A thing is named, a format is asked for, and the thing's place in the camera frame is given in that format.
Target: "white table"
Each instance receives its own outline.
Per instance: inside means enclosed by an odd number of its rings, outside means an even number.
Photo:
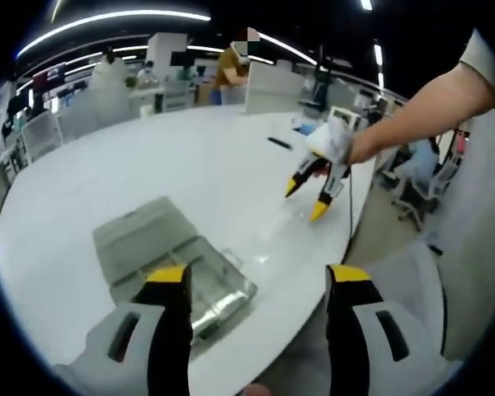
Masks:
[[[21,326],[51,365],[71,362],[114,308],[92,231],[168,195],[215,248],[230,249],[259,290],[253,311],[189,367],[191,394],[231,396],[285,349],[323,297],[324,267],[350,237],[348,180],[317,223],[323,181],[285,200],[304,156],[295,114],[238,106],[161,114],[98,131],[19,174],[0,218],[0,280]],[[282,139],[286,150],[267,141]],[[374,160],[353,167],[354,229]]]

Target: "floor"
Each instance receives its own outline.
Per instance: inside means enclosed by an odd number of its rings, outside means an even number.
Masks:
[[[417,236],[408,221],[398,222],[389,193],[373,186],[345,264],[362,266],[400,249]],[[330,360],[321,303],[295,340],[257,379],[274,396],[325,396],[330,390]]]

